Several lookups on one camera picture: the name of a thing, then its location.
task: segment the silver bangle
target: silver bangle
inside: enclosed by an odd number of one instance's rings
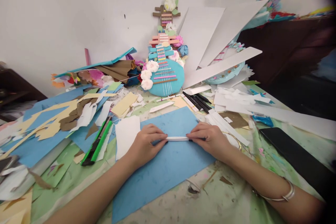
[[[261,196],[263,197],[264,199],[266,200],[269,200],[269,201],[289,201],[291,198],[293,198],[294,194],[295,194],[295,188],[292,184],[292,182],[290,182],[288,179],[286,179],[285,177],[282,177],[284,180],[286,180],[288,182],[288,184],[290,185],[290,191],[287,195],[285,196],[282,196],[281,199],[272,199],[272,198],[267,198],[265,196],[262,196],[260,193],[258,193],[254,188],[252,190],[252,192],[254,192],[257,196]]]

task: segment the hand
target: hand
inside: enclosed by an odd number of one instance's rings
[[[167,136],[167,134],[163,133],[162,130],[154,124],[148,124],[137,134],[125,156],[133,160],[135,169],[138,169],[156,156],[166,144],[167,140],[165,139]],[[153,141],[160,139],[162,139],[162,141],[157,145],[152,145]]]
[[[186,134],[186,136],[222,162],[225,162],[227,153],[232,150],[232,145],[219,127],[205,122],[197,124],[190,134]]]

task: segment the blue paper flower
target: blue paper flower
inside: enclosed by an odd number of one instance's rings
[[[181,53],[182,57],[188,55],[188,46],[187,45],[181,45],[177,50]]]

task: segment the paint-stained table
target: paint-stained table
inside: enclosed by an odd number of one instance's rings
[[[257,86],[255,91],[262,92]],[[130,89],[140,93],[147,105],[138,108],[132,115],[138,115],[141,121],[178,109],[169,106],[156,113],[148,114],[150,108],[157,106],[157,97],[143,93],[139,87]],[[270,95],[275,106],[289,109]],[[202,120],[203,115],[196,114]],[[336,150],[336,143],[308,132],[299,130],[286,123],[273,120],[274,126],[284,130],[303,148],[331,169],[330,163]],[[237,129],[251,142],[246,155],[272,170],[285,176],[295,185],[321,199],[319,194],[292,168],[292,166],[258,134],[257,128],[264,128],[261,123],[254,125],[252,130]],[[70,162],[70,166],[58,183],[56,189],[44,190],[38,185],[33,187],[33,204],[31,209],[32,223],[43,223],[57,209],[65,205],[84,188],[106,172],[115,163],[116,139],[107,146],[104,159],[91,167],[81,167],[71,159],[64,158],[74,155],[79,148],[70,144],[60,154],[58,163]],[[204,190],[198,192],[205,184]],[[111,223],[112,203],[106,208],[98,223]],[[263,199],[252,193],[251,186],[235,171],[222,162],[216,161],[194,176],[175,186],[151,203],[126,217],[120,223],[283,223],[277,212]]]

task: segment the white wall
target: white wall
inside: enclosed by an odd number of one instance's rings
[[[222,7],[242,0],[179,0],[182,16],[189,6]],[[156,33],[152,17],[162,0],[0,0],[0,60],[47,96],[50,74],[85,65],[84,48],[97,63],[116,58],[131,47],[145,58]],[[327,0],[283,0],[283,10],[307,14]]]

